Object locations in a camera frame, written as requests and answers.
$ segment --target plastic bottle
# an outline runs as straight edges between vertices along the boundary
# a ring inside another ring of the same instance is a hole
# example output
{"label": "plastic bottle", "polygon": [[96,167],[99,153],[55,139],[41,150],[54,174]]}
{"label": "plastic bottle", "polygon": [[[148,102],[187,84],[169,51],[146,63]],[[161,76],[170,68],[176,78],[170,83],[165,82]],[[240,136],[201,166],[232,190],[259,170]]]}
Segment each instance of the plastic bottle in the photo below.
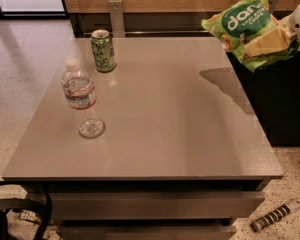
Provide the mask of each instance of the plastic bottle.
{"label": "plastic bottle", "polygon": [[68,105],[73,109],[78,131],[84,138],[96,138],[104,132],[105,124],[96,104],[93,79],[75,58],[67,59],[65,68],[61,84]]}

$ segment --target soda can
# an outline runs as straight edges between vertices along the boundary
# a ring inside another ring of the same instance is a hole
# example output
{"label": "soda can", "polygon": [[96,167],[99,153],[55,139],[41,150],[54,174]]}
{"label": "soda can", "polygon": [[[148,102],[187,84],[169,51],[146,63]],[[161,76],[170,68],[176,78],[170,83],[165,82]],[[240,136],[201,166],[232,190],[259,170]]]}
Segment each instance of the soda can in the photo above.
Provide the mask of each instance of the soda can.
{"label": "soda can", "polygon": [[97,70],[103,73],[112,71],[116,63],[110,33],[104,29],[93,31],[91,46]]}

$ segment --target floor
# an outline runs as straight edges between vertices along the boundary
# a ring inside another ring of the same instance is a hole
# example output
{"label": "floor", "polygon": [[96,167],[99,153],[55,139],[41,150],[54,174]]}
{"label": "floor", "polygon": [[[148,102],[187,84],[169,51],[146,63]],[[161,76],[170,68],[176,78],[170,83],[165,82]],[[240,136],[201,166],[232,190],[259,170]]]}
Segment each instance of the floor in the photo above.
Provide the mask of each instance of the floor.
{"label": "floor", "polygon": [[[60,68],[74,36],[68,20],[0,21],[0,175],[13,155],[36,107]],[[266,200],[249,218],[238,219],[231,240],[298,240],[300,210],[260,233],[253,220],[293,198],[300,198],[300,147],[273,147],[285,176],[265,189]],[[0,197],[22,196],[18,188],[3,188]],[[11,215],[10,231],[31,239],[34,226]],[[46,238],[59,239],[51,226]]]}

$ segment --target table drawer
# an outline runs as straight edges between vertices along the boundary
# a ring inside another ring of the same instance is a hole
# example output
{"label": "table drawer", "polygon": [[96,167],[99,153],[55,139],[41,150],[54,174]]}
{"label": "table drawer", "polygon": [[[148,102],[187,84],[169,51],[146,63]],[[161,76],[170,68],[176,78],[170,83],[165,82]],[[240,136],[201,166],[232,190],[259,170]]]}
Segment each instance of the table drawer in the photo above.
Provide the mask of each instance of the table drawer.
{"label": "table drawer", "polygon": [[90,226],[62,226],[58,229],[64,240],[226,240],[235,233],[233,226],[198,221],[117,221]]}
{"label": "table drawer", "polygon": [[53,218],[153,220],[248,217],[264,200],[261,192],[55,193]]}

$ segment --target chip bag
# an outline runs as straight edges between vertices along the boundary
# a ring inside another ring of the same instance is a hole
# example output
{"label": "chip bag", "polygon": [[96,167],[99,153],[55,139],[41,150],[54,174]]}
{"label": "chip bag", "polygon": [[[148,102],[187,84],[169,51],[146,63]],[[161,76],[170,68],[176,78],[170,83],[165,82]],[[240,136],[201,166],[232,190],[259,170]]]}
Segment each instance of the chip bag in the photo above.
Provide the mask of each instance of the chip bag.
{"label": "chip bag", "polygon": [[242,0],[201,25],[250,71],[293,57],[300,44],[269,13],[268,0]]}

